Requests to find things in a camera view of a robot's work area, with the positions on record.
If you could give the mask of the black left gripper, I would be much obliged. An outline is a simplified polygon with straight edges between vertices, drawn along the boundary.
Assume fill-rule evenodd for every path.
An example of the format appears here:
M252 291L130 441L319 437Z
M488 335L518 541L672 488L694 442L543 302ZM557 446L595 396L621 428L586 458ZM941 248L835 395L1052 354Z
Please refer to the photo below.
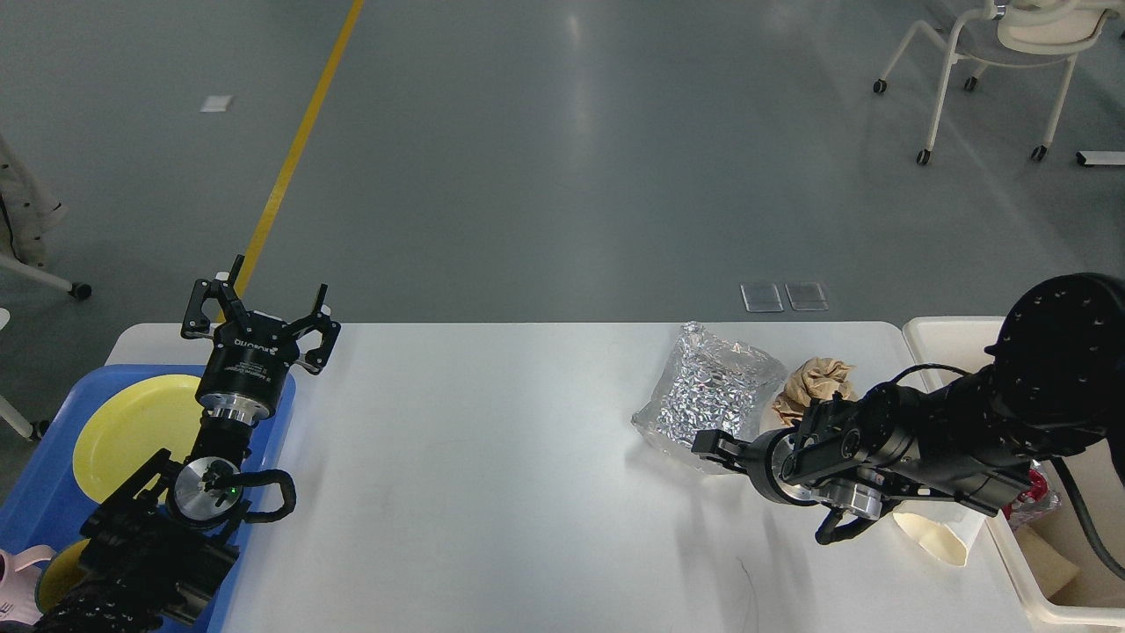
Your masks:
M277 412L292 365L307 373L325 369L342 327L325 304L328 284L320 284L306 316L281 322L271 331L273 320L246 309L236 292L244 261L243 255L236 255L225 275L194 281L180 336L213 340L210 358L194 394L196 401L215 417L254 427ZM299 340L310 333L317 333L320 342L302 352Z

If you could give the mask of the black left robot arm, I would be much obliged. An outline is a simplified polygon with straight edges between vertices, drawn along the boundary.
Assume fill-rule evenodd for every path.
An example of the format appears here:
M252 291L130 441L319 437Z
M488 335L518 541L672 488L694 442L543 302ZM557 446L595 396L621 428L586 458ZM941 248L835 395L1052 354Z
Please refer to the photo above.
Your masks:
M292 476L249 471L250 438L273 417L294 367L317 376L341 324L321 284L294 322L245 308L236 291L244 257L194 281L180 335L212 352L194 399L200 429L181 460L160 447L90 514L76 566L82 577L33 632L153 632L165 620L192 625L236 566L232 536L245 524L285 519L296 509Z

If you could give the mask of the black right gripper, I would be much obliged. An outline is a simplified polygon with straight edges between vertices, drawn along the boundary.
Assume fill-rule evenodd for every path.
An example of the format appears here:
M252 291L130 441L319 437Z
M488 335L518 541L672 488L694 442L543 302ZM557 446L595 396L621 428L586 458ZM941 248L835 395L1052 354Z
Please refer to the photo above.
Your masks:
M775 504L814 507L813 492L799 483L782 480L782 465L793 452L795 429L767 429L753 441L740 440L724 429L700 429L691 454L700 458L708 474L748 476L756 492Z

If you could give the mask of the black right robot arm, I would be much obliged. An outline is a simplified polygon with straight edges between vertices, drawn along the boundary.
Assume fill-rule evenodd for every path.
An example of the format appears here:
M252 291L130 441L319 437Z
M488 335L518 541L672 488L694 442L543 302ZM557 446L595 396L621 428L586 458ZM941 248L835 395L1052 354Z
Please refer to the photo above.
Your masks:
M821 545L860 536L901 501L994 516L1035 461L1106 442L1122 473L1122 280L1060 275L1012 305L990 361L925 394L900 377L860 400L814 400L795 427L737 440L700 429L692 452L749 477L770 501L824 506Z

